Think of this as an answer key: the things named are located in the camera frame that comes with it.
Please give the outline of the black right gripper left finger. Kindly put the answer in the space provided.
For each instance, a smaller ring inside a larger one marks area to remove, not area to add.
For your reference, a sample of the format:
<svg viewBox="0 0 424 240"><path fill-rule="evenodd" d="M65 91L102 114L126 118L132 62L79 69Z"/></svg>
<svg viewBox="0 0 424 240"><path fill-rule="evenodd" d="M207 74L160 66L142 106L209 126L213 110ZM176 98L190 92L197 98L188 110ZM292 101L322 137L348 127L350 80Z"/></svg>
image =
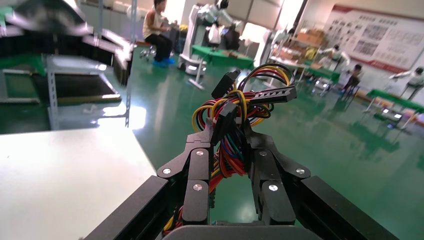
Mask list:
<svg viewBox="0 0 424 240"><path fill-rule="evenodd" d="M212 134L208 118L205 130L188 135L183 152L157 170L158 177L170 182L177 204L182 204L184 226L206 225L209 220Z"/></svg>

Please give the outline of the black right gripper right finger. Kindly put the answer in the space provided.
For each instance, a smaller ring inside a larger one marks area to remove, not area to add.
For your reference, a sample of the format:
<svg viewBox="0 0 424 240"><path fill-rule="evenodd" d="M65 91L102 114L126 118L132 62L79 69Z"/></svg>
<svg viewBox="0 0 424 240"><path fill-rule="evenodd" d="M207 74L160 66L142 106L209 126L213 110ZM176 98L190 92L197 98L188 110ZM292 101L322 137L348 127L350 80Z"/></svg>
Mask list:
<svg viewBox="0 0 424 240"><path fill-rule="evenodd" d="M243 125L243 132L248 177L259 221L267 226L294 225L300 184L311 177L311 171L280 153L270 135L253 131L248 123Z"/></svg>

